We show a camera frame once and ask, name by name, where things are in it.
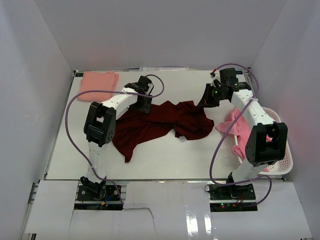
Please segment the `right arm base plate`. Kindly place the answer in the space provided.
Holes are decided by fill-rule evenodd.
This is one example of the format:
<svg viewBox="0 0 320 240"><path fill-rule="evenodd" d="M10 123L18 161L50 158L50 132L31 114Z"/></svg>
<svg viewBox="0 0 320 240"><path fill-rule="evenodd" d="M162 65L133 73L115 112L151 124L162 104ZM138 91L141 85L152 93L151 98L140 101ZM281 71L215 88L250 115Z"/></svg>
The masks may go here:
<svg viewBox="0 0 320 240"><path fill-rule="evenodd" d="M217 186L215 184L207 184L204 191L209 193L212 201L255 201L256 195L252 184L249 185L231 185Z"/></svg>

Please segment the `dark red t shirt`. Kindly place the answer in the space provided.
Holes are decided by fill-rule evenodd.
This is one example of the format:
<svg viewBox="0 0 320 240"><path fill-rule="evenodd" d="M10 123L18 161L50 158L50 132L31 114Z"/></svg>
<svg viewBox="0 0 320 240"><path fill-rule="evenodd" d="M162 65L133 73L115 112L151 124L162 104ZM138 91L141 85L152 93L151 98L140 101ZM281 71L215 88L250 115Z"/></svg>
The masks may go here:
<svg viewBox="0 0 320 240"><path fill-rule="evenodd" d="M199 140L208 136L215 123L207 118L203 108L193 101L173 104L166 101L160 105L152 104L149 113L128 110L116 120L114 147L129 163L137 145L165 136L175 130L175 137Z"/></svg>

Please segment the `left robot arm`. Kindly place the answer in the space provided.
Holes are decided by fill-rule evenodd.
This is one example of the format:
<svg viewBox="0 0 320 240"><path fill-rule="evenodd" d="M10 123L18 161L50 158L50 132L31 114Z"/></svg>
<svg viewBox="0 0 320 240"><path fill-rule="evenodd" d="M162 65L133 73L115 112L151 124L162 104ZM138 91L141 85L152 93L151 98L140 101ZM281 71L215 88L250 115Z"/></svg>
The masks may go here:
<svg viewBox="0 0 320 240"><path fill-rule="evenodd" d="M140 76L138 82L128 83L117 94L101 103L91 103L84 124L84 133L89 147L89 167L86 177L93 182L88 193L99 200L105 196L106 187L100 184L107 177L105 160L102 158L108 144L116 134L116 120L127 110L148 113L151 107L151 92L154 88L152 81L146 76Z"/></svg>

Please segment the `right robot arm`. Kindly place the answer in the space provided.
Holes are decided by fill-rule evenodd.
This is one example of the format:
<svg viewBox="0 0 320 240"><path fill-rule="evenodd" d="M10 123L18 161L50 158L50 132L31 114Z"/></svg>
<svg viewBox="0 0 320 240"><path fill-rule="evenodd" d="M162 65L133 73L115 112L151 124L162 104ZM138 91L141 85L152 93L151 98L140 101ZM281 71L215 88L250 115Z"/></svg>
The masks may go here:
<svg viewBox="0 0 320 240"><path fill-rule="evenodd" d="M240 166L230 173L225 183L226 195L233 200L243 195L242 185L260 179L263 169L284 159L288 136L287 125L274 121L265 112L256 98L258 91L252 90L247 82L239 81L235 67L235 63L226 63L215 68L210 74L213 81L206 84L198 103L200 108L215 108L221 101L228 100L239 110L238 116L224 133L224 138L240 117L243 117L250 127L245 158Z"/></svg>

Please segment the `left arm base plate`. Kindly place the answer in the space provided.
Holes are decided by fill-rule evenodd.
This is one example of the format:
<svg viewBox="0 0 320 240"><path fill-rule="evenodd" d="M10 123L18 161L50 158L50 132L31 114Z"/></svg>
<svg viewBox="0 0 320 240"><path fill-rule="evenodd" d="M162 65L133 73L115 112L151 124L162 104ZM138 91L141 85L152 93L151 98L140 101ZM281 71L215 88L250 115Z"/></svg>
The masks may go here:
<svg viewBox="0 0 320 240"><path fill-rule="evenodd" d="M119 201L119 192L121 190L121 186L117 185L118 191L116 187L112 185L105 184L87 184L80 185L78 187L78 193L76 200L81 202L90 202L90 201Z"/></svg>

